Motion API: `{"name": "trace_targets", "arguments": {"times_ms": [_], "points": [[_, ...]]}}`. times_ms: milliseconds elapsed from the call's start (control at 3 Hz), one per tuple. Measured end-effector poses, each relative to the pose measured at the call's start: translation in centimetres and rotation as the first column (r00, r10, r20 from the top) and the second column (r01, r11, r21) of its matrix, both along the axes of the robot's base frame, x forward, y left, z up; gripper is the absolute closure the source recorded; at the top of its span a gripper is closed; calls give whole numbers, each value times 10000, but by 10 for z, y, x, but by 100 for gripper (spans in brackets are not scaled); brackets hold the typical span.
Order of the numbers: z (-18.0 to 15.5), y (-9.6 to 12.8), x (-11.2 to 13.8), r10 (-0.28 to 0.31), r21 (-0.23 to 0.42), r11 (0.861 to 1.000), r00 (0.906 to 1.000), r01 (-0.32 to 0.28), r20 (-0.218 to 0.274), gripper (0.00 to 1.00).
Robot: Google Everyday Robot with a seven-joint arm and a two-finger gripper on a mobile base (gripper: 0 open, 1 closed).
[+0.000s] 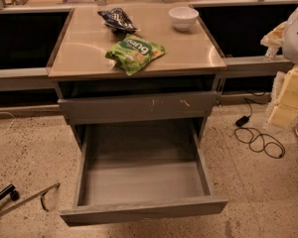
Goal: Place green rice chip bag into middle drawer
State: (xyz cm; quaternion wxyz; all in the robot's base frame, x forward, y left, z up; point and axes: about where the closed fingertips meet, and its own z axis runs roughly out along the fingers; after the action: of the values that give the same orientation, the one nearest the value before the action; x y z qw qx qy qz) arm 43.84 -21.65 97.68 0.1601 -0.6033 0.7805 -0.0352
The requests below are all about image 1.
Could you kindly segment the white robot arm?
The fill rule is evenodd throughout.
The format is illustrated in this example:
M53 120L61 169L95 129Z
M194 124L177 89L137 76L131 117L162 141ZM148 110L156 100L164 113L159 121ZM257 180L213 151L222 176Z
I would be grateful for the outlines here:
M287 21L265 35L260 43L268 48L281 48L287 60L298 64L298 7Z

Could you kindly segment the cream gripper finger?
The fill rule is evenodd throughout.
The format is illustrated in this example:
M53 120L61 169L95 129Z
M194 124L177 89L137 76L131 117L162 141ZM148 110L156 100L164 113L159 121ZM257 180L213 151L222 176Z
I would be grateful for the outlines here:
M281 48L283 45L283 35L286 23L283 22L266 34L260 43L268 48Z

